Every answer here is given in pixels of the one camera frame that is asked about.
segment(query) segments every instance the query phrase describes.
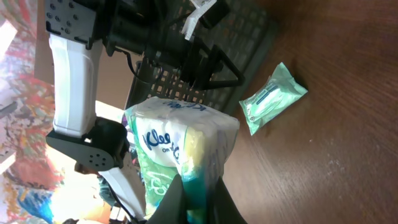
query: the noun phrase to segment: teal packet bottom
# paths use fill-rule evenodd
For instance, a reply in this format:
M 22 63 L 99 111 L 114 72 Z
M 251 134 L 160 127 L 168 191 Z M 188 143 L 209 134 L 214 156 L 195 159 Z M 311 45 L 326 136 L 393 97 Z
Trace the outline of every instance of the teal packet bottom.
M 280 63 L 266 85 L 256 94 L 240 101 L 250 134 L 255 134 L 268 121 L 275 118 L 307 90 L 297 84 L 283 63 Z

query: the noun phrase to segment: wooden surface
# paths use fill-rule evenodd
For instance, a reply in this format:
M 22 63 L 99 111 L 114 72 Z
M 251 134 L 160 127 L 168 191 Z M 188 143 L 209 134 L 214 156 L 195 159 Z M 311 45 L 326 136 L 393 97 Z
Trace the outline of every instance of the wooden surface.
M 250 136 L 224 181 L 248 223 L 398 223 L 398 2 L 259 0 L 280 34 L 245 98 L 284 62 L 309 92 Z

